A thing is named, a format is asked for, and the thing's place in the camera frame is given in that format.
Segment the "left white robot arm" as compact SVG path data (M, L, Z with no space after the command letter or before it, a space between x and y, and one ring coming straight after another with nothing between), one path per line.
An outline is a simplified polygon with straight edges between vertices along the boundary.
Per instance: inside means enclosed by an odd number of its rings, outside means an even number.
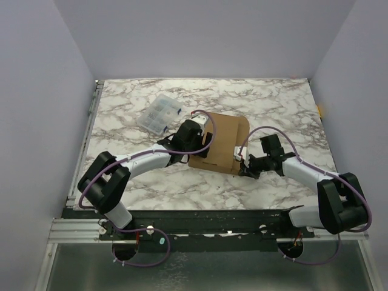
M78 182L79 207L86 209L82 201L87 199L99 214L113 223L113 232L118 238L131 237L133 218L121 202L127 183L149 171L183 164L192 155L205 158L213 138L212 133L204 133L210 120L204 115L187 119L177 132L142 152L122 157L108 151L100 153Z

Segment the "brown cardboard box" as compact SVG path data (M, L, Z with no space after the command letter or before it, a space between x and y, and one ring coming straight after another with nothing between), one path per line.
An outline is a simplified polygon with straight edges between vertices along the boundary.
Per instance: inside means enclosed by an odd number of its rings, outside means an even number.
M206 158L190 156L189 167L237 175L240 163L233 156L234 149L236 146L241 146L249 134L249 121L244 116L229 116L218 113L210 115L214 119L216 128L214 129L210 122L206 126L206 133L215 135L215 140L210 145Z

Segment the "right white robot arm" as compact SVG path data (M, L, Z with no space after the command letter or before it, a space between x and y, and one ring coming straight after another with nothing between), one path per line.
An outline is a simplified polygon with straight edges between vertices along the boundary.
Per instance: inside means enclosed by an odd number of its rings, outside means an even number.
M296 206L285 211L278 223L279 232L292 237L302 227L325 229L331 234L351 231L368 223L369 215L360 184L352 173L326 172L308 166L292 152L286 153L278 135L260 139L264 156L255 157L246 146L236 146L234 158L240 163L240 176L258 179L264 172L276 172L317 194L315 206Z

